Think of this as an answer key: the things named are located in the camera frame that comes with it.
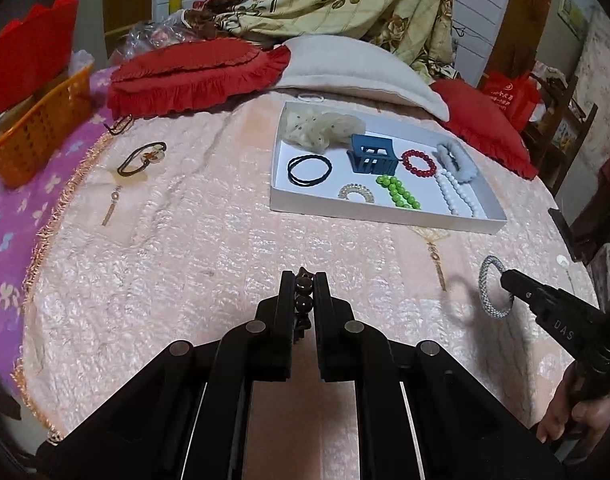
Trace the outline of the person right hand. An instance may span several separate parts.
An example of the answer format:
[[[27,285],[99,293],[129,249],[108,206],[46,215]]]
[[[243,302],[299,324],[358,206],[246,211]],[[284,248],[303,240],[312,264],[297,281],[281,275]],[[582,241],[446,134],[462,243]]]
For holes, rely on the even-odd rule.
[[[610,426],[610,393],[597,400],[580,401],[572,405],[572,390],[581,382],[575,364],[570,364],[548,404],[545,415],[536,426],[536,437],[540,442],[561,438],[569,420],[587,428],[586,437],[578,442],[586,450],[591,451],[604,436]]]

